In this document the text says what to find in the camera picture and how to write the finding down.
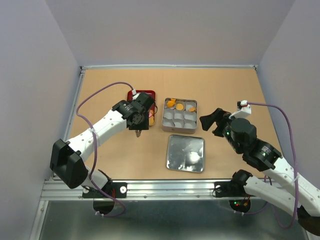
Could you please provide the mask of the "silver metal tongs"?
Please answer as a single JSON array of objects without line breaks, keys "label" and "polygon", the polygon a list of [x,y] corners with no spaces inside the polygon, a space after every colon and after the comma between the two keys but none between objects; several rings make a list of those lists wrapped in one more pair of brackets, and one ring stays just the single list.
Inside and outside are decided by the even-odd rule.
[{"label": "silver metal tongs", "polygon": [[141,130],[135,130],[136,137],[139,138],[141,136]]}]

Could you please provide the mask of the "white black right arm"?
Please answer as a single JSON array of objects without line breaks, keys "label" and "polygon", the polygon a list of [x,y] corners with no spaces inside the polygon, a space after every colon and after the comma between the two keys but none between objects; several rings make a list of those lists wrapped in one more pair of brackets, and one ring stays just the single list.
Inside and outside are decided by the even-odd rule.
[{"label": "white black right arm", "polygon": [[250,114],[250,111],[230,113],[217,108],[199,120],[204,131],[216,124],[212,132],[215,136],[225,138],[249,166],[276,181],[281,188],[263,182],[248,171],[238,170],[226,186],[220,186],[221,192],[234,197],[245,194],[259,197],[287,212],[306,231],[318,236],[320,190],[295,171],[280,151],[257,137],[257,128],[246,119]]}]

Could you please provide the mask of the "orange cat-shaped cookie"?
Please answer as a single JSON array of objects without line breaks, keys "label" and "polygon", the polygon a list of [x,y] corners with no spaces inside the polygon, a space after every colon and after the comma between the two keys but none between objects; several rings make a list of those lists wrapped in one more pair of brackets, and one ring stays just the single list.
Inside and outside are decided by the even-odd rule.
[{"label": "orange cat-shaped cookie", "polygon": [[166,106],[168,108],[172,108],[176,105],[176,99],[175,98],[171,98],[167,103],[166,103]]}]

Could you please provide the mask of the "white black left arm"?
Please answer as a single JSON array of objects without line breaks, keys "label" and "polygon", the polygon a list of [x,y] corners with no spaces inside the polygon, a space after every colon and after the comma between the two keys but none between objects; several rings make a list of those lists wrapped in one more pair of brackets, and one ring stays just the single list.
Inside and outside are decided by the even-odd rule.
[{"label": "white black left arm", "polygon": [[146,92],[131,101],[121,100],[87,130],[67,141],[57,140],[52,147],[50,169],[70,188],[93,188],[100,197],[111,193],[111,179],[102,171],[85,165],[98,147],[117,133],[130,129],[137,133],[149,128],[149,111],[155,100]]}]

